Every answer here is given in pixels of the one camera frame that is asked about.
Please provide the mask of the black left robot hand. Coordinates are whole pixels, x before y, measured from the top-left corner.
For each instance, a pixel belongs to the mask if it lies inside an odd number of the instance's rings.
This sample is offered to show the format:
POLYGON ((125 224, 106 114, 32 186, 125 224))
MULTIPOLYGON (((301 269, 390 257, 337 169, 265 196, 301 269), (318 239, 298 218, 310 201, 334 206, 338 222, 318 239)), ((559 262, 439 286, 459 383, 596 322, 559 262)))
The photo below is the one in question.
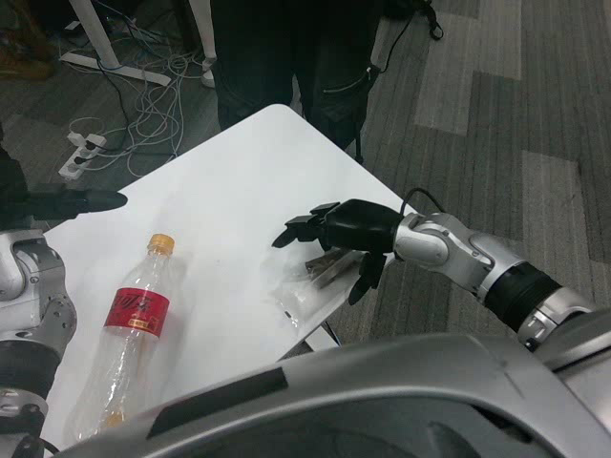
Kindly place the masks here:
POLYGON ((67 220, 111 211, 127 202, 120 192, 74 190, 60 183, 30 189, 20 162, 1 147, 1 231, 30 229, 34 220, 67 220))

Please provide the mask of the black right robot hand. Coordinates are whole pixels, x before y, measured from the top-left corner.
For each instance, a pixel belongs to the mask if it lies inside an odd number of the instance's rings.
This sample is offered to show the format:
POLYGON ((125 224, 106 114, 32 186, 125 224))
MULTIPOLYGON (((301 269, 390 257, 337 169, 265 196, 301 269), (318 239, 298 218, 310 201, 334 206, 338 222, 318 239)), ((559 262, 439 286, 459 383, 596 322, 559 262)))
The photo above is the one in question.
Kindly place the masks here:
POLYGON ((361 199, 322 204, 288 221, 272 246, 317 240, 326 252, 332 248, 363 252, 359 278, 348 295, 348 303, 354 305, 378 287, 402 219, 386 206, 361 199))

